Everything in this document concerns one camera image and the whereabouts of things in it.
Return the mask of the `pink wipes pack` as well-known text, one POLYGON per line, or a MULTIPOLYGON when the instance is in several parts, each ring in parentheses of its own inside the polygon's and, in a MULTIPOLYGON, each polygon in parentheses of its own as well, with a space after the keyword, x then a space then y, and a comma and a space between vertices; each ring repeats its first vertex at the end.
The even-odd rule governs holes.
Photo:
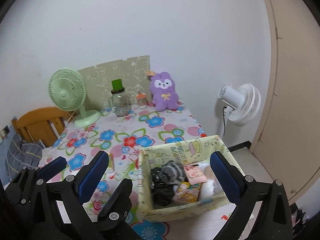
POLYGON ((207 177, 204 175, 204 172, 200 169, 199 165, 185 165, 183 168, 190 185, 205 183, 207 181, 207 177))

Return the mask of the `pink bag on floor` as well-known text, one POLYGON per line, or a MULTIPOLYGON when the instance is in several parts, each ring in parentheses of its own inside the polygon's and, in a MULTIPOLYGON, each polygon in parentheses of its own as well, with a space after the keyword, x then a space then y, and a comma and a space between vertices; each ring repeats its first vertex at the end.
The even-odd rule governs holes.
POLYGON ((298 236, 304 228, 305 212, 296 203, 290 205, 293 237, 298 236))

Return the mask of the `grey plaid pillow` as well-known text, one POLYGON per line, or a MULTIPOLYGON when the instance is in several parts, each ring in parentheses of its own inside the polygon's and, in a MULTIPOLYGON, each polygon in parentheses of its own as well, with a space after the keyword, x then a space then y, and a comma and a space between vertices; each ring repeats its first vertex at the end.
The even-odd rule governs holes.
POLYGON ((38 166, 45 146, 42 141, 26 142, 19 134, 8 136, 1 142, 1 182, 9 183, 24 168, 38 166))

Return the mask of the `wooden chair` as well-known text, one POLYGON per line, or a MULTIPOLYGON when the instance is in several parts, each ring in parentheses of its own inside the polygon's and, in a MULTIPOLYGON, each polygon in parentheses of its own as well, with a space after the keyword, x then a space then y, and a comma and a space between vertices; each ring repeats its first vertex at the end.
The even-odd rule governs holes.
POLYGON ((68 112, 57 107, 43 107, 30 111, 11 123, 26 142, 42 141, 46 147, 53 146, 65 130, 68 112))

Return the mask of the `beige door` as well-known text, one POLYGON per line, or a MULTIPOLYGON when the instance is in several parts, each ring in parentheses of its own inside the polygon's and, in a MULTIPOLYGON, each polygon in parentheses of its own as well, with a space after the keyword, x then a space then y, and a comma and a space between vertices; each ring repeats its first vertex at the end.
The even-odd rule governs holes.
POLYGON ((264 1, 271 70, 250 150, 295 202, 319 178, 319 25, 303 0, 264 1))

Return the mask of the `cartoon tissue pack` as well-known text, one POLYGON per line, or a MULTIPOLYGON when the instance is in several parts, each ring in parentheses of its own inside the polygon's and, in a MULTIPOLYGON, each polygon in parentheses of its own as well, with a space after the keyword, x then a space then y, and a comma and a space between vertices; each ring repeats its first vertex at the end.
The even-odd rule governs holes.
POLYGON ((172 200, 176 204, 190 204, 197 202, 201 184, 191 185, 189 182, 181 182, 172 200))

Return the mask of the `floral tablecloth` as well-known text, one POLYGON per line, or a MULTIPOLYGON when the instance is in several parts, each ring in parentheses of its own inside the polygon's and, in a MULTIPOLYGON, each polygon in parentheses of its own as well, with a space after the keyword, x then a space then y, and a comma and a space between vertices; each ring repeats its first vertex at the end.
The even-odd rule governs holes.
POLYGON ((76 174, 100 150, 106 151, 111 158, 110 166, 91 200, 84 204, 92 220, 97 219, 121 180, 128 178, 133 182, 133 190, 127 223, 143 239, 213 239, 233 212, 233 204, 167 222, 150 222, 137 213, 140 150, 203 137, 208 135, 183 103, 179 103, 176 110, 163 112, 152 106, 144 109, 134 106, 125 117, 118 117, 106 109, 90 126, 78 128, 69 124, 54 145, 44 149, 39 165, 64 157, 66 168, 53 178, 61 181, 70 174, 76 174))

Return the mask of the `yellow patterned storage box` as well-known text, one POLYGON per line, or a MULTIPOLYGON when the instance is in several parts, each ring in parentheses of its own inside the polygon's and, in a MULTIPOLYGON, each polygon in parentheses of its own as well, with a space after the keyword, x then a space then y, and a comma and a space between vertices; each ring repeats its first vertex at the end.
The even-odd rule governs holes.
POLYGON ((151 196, 151 169, 167 162, 179 161, 183 165, 209 163, 210 155, 219 151, 231 165, 243 172, 227 146, 218 135, 193 140, 145 147, 139 155, 138 211, 144 220, 167 222, 200 215, 230 204, 224 193, 190 204, 156 209, 151 196))

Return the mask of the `green desk fan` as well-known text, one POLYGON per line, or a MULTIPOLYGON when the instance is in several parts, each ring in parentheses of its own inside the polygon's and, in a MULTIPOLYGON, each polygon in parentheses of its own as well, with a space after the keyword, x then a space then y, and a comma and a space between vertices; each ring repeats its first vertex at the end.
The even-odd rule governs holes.
POLYGON ((81 74, 75 70, 63 68, 56 71, 49 79, 48 94, 57 108, 79 112, 74 119, 76 127, 89 126, 101 117, 97 110, 86 110, 86 86, 81 74))

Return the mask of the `white standing fan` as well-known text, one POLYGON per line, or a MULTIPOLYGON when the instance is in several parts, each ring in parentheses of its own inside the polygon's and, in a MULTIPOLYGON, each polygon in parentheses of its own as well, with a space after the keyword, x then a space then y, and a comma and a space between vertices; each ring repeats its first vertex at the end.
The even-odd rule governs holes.
POLYGON ((250 83, 237 89, 224 85, 218 98, 227 104, 225 113, 228 121, 238 127, 247 125, 256 116, 261 105, 260 92, 250 83))

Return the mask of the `glass jar green lid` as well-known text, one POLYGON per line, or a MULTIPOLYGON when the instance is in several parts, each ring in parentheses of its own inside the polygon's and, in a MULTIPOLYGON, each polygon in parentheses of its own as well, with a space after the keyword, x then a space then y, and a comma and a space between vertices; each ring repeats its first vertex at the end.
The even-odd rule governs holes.
POLYGON ((118 117, 124 117, 129 115, 130 104, 127 97, 127 93, 123 86, 121 79, 116 79, 111 82, 111 107, 118 117))

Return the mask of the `green patterned board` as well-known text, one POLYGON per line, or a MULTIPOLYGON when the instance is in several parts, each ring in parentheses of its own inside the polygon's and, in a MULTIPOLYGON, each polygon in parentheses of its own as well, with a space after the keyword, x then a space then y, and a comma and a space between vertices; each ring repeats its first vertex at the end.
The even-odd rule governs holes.
POLYGON ((108 100, 111 98, 112 81, 117 79, 121 79, 130 104, 136 103, 138 93, 145 94, 147 100, 151 101, 150 80, 147 76, 149 70, 148 55, 97 64, 79 70, 87 90, 86 109, 107 109, 108 100))

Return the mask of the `small toothpick jar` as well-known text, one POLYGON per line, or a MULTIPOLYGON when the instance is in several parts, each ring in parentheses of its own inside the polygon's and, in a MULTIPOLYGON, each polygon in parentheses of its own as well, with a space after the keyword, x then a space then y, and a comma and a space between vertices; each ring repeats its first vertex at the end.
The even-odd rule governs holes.
POLYGON ((136 95, 136 102, 139 108, 146 108, 148 105, 148 100, 146 95, 140 92, 136 95))

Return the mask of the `purple bunny plush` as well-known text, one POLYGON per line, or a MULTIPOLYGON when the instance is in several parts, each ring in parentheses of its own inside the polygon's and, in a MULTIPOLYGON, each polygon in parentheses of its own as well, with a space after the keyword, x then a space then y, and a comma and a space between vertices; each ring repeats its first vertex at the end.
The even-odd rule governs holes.
POLYGON ((157 73, 151 77, 150 92, 156 111, 178 108, 179 96, 176 93, 175 82, 168 72, 157 73))

